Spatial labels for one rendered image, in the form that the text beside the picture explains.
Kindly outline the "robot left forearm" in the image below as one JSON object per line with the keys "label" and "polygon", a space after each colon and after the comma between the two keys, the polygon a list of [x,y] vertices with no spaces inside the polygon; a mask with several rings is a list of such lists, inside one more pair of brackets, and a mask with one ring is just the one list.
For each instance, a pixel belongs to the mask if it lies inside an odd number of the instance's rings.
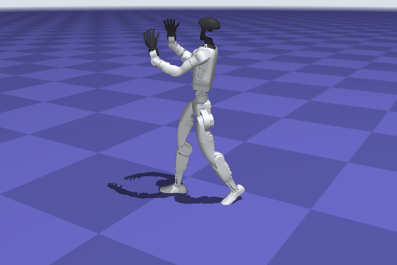
{"label": "robot left forearm", "polygon": [[176,75],[179,72],[179,69],[177,66],[171,65],[168,62],[165,62],[161,60],[157,54],[156,50],[152,50],[149,52],[149,55],[151,57],[151,64],[153,66],[157,66],[160,70],[162,70],[163,73],[171,74],[171,75]]}

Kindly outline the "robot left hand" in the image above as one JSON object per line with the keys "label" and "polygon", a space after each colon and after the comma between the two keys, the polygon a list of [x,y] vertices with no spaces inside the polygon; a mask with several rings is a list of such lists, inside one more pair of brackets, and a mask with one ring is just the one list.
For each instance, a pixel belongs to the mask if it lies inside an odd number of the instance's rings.
{"label": "robot left hand", "polygon": [[[157,54],[157,56],[159,56],[158,48],[156,48],[157,40],[158,40],[158,37],[159,37],[159,32],[158,32],[158,34],[157,34],[157,36],[155,38],[154,37],[154,30],[155,29],[153,28],[152,29],[152,36],[151,36],[151,29],[149,29],[149,36],[148,36],[148,30],[146,30],[146,36],[145,36],[145,32],[143,32],[143,37],[144,37],[146,46],[149,48],[148,51],[150,52],[152,50],[156,50],[156,54]],[[146,37],[147,37],[147,39],[146,39]]]}

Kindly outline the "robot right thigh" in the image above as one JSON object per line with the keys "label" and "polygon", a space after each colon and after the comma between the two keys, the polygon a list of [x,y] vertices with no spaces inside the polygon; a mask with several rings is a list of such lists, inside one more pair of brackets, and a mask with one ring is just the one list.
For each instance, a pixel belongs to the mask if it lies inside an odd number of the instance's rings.
{"label": "robot right thigh", "polygon": [[184,156],[187,156],[192,152],[191,143],[186,141],[186,138],[194,125],[195,119],[192,115],[195,114],[192,110],[192,101],[189,101],[180,116],[177,128],[177,145],[180,153]]}

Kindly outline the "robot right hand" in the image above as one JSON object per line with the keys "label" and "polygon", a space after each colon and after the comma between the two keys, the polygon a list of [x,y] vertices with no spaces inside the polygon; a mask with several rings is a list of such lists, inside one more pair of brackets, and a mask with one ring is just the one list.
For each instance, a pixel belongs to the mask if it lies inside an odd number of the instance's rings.
{"label": "robot right hand", "polygon": [[[167,24],[166,24],[165,20],[163,20],[163,22],[164,22],[164,25],[165,25],[165,29],[168,32],[167,33],[167,40],[168,40],[168,37],[175,37],[175,41],[176,41],[176,33],[175,33],[175,31],[176,31],[177,27],[179,26],[179,22],[177,23],[177,25],[175,25],[175,18],[173,18],[173,23],[172,23],[172,19],[171,18],[166,19],[166,20],[167,20]],[[169,23],[169,20],[170,20],[170,23]]]}

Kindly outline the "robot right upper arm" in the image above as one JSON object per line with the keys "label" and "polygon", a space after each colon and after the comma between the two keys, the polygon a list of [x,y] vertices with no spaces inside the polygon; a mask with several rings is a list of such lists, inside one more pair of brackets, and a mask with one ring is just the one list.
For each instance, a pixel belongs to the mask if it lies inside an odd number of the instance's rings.
{"label": "robot right upper arm", "polygon": [[195,54],[196,51],[197,51],[197,49],[194,50],[192,53],[190,53],[190,52],[188,52],[188,51],[184,51],[184,53],[183,53],[182,56],[181,56],[181,61],[182,61],[182,62],[185,62],[185,61],[188,60],[190,57],[192,57],[192,56]]}

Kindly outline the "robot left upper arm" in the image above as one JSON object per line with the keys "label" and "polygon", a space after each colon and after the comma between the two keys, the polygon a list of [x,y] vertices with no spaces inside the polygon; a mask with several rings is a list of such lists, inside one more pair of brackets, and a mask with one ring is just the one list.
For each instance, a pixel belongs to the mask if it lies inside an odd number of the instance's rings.
{"label": "robot left upper arm", "polygon": [[179,72],[176,75],[172,75],[172,76],[175,78],[180,77],[183,74],[185,74],[186,72],[195,68],[196,66],[206,63],[209,58],[210,58],[210,54],[206,50],[199,50],[192,57],[190,57],[188,60],[183,62],[181,67],[177,66],[179,69]]}

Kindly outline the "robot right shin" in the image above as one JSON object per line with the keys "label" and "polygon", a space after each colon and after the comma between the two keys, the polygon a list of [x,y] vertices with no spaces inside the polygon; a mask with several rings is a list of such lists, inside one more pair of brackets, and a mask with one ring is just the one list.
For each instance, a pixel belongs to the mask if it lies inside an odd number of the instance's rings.
{"label": "robot right shin", "polygon": [[[187,156],[182,155],[180,153],[180,151],[178,150],[178,146],[177,146],[174,187],[176,187],[177,185],[179,185],[177,187],[180,187],[183,173],[187,169],[188,161],[189,161],[189,155],[187,155]],[[177,180],[177,183],[176,183],[176,180]]]}

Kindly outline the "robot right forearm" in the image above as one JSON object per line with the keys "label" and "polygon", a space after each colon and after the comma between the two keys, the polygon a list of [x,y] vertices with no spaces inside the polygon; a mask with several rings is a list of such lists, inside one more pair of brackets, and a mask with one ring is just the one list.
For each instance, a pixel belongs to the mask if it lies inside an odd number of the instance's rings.
{"label": "robot right forearm", "polygon": [[181,47],[176,41],[175,37],[168,37],[169,43],[168,47],[172,49],[177,56],[180,56],[184,53],[184,51],[187,51],[183,47]]}

